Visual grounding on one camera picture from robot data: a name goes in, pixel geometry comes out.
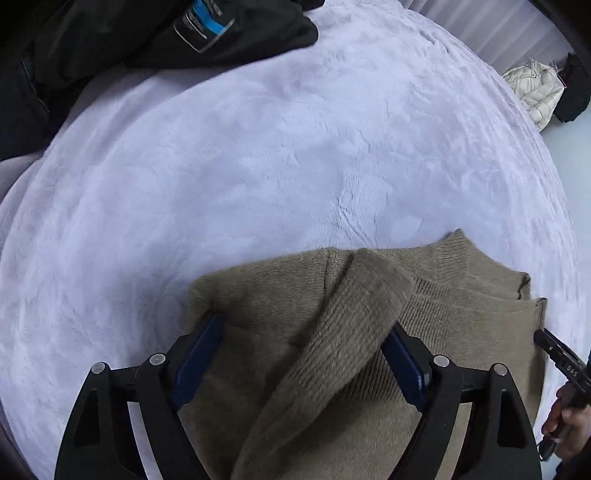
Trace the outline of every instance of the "black garment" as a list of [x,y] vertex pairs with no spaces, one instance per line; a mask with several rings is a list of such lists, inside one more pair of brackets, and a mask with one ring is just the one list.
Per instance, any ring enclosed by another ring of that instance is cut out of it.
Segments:
[[46,147],[97,73],[264,59],[318,39],[324,0],[68,0],[0,76],[0,160]]
[[569,53],[565,67],[558,74],[566,85],[554,114],[561,122],[571,122],[585,111],[591,100],[591,76],[577,55]]
[[0,111],[0,160],[39,150],[56,133],[21,59],[0,74]]
[[261,60],[318,40],[303,9],[324,0],[194,0],[172,25],[126,63],[184,68]]

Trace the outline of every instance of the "clothing tag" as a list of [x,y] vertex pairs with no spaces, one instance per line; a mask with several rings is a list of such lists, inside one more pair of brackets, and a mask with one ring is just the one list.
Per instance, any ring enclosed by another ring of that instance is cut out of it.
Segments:
[[234,24],[231,0],[195,0],[174,21],[174,31],[197,53],[203,53]]

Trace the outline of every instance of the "white curtain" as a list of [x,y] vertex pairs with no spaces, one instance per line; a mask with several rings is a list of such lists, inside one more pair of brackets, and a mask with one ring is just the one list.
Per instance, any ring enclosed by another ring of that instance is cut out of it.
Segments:
[[560,63],[573,51],[556,26],[528,0],[400,0],[462,40],[503,73],[528,61]]

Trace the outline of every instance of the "brown knit sweater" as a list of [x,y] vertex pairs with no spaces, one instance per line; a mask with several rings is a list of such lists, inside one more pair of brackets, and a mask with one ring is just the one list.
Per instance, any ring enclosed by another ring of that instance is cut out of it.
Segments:
[[[545,299],[463,234],[424,248],[322,249],[231,268],[190,289],[190,327],[225,312],[184,424],[213,480],[386,479],[420,415],[379,350],[392,325],[460,366],[511,370],[530,419]],[[469,407],[440,471],[450,478]]]

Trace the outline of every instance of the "blue label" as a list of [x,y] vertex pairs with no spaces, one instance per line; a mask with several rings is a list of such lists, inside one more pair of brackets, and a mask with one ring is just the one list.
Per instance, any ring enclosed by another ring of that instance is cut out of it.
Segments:
[[199,20],[201,20],[203,26],[208,30],[212,31],[216,35],[219,35],[223,32],[225,28],[223,25],[217,23],[209,13],[209,10],[205,6],[202,0],[195,0],[193,3],[193,12],[195,15],[198,16]]

